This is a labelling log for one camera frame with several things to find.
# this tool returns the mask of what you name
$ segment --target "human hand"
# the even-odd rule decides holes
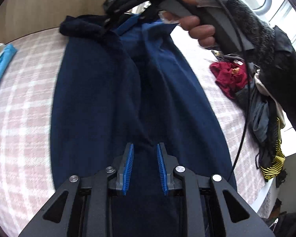
[[[197,5],[197,0],[183,0],[190,5]],[[215,45],[215,27],[212,25],[200,25],[200,19],[197,16],[188,16],[179,18],[169,12],[164,12],[163,17],[168,21],[178,21],[181,27],[188,31],[189,35],[193,39],[197,39],[202,47],[212,47]]]

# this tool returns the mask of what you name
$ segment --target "mattress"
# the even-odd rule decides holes
[[[234,162],[244,112],[215,84],[209,70],[215,61],[212,53],[180,27],[171,36],[204,89]],[[54,28],[11,43],[18,52],[0,83],[0,225],[9,237],[16,237],[55,191],[49,134],[53,93],[67,37]],[[249,204],[264,186],[255,166],[258,149],[247,132],[234,173],[238,193]]]

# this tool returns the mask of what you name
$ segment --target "red clothing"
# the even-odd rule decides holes
[[[221,61],[214,62],[209,68],[216,77],[216,84],[220,87],[223,93],[231,99],[234,99],[234,94],[247,84],[245,64],[239,65],[236,63]],[[232,71],[235,68],[239,68],[239,72],[233,74]]]

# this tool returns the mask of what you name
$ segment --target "beige cloth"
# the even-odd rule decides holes
[[[284,113],[283,113],[283,108],[282,106],[275,100],[275,98],[270,94],[270,92],[266,89],[264,84],[262,84],[260,80],[260,70],[257,70],[257,73],[254,75],[254,80],[255,80],[255,85],[258,89],[258,91],[265,95],[265,96],[270,96],[274,101],[276,105],[276,110],[277,110],[277,117],[280,120],[280,128],[283,129],[285,127],[285,119],[284,119]]]

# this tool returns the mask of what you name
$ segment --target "clothing tag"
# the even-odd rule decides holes
[[[234,63],[237,63],[237,64],[239,64],[240,66],[243,65],[243,63],[242,63],[241,61],[239,61],[239,60],[234,60]]]

